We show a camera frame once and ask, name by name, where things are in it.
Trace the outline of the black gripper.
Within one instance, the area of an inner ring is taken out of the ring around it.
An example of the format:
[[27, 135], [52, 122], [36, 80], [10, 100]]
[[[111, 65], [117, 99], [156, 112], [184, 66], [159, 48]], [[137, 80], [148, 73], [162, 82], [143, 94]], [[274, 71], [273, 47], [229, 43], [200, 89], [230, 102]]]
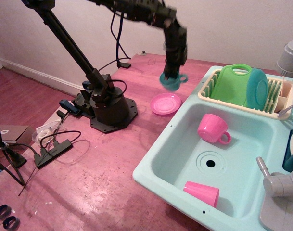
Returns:
[[164, 28], [166, 64], [164, 80], [177, 79], [179, 69], [187, 60], [187, 29], [181, 26]]

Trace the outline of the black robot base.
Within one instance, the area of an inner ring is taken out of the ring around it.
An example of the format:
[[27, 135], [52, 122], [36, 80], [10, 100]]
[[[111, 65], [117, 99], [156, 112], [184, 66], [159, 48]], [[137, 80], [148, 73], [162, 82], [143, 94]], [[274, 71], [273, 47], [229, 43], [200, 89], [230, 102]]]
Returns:
[[109, 74], [89, 74], [84, 89], [72, 100], [90, 126], [103, 133], [125, 129], [138, 115], [136, 102], [126, 98]]

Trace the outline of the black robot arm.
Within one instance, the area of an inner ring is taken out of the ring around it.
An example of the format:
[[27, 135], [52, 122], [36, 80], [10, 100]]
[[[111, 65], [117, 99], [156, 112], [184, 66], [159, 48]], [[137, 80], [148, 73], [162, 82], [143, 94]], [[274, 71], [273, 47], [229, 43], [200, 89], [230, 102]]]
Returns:
[[[86, 74], [94, 87], [106, 87], [107, 83], [99, 71], [90, 64], [85, 55], [69, 36], [52, 12], [53, 0], [25, 0], [23, 4], [36, 11], [73, 59]], [[164, 73], [168, 78], [176, 77], [180, 67], [187, 60], [187, 29], [176, 18], [176, 9], [166, 7], [158, 0], [96, 0], [96, 5], [104, 5], [113, 12], [125, 14], [125, 19], [146, 22], [150, 26], [163, 29], [166, 41], [166, 65]]]

